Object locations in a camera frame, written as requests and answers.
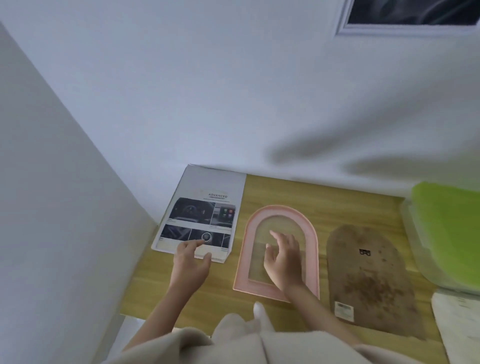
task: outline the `wooden tabletop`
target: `wooden tabletop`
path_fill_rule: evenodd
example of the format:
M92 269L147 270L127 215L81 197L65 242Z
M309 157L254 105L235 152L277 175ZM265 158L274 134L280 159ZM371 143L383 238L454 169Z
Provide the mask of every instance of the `wooden tabletop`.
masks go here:
M301 331L305 327L294 308L284 302L234 291L233 281L249 217L266 205L286 205L304 214L315 227L319 242L321 302L329 306L326 241L343 224L371 227L388 238L405 260L423 319L427 340L407 338L349 325L365 343L403 353L425 363L448 363L435 323L431 298L436 286L418 271L399 213L399 197L247 175L232 252L224 264L213 263L210 275L183 309L176 327L196 327L212 334L229 313L253 319L253 303L265 306L277 331ZM145 319L168 288L171 254L147 247L125 291L120 312Z

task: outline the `person's right hand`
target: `person's right hand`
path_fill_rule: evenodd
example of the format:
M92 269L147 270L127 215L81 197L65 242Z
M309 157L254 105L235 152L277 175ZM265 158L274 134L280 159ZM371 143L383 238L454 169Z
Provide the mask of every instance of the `person's right hand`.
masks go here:
M270 234L278 242L278 254L267 244L264 267L272 282L283 292L291 287L303 285L301 277L300 246L291 234L284 235L270 230Z

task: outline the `brown board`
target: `brown board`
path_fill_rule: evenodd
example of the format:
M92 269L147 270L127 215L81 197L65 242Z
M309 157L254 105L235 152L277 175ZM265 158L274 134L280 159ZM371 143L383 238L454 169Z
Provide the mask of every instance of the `brown board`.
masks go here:
M345 322L425 339L405 263L374 229L343 225L327 241L330 308Z

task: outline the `clear glass panel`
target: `clear glass panel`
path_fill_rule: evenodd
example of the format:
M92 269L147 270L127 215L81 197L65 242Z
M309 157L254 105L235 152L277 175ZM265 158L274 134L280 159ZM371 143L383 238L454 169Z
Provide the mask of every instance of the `clear glass panel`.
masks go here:
M302 276L303 281L305 281L305 234L295 221L282 215L266 218L258 226L255 232L248 278L258 282L273 284L264 268L265 245L270 244L278 250L278 244L275 238L270 235L270 230L295 236L300 245Z

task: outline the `barcode label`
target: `barcode label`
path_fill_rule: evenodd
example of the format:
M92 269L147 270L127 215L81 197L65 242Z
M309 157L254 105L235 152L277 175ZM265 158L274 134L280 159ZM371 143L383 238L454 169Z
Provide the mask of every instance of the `barcode label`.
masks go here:
M335 316L343 320L354 322L353 307L347 304L335 301Z

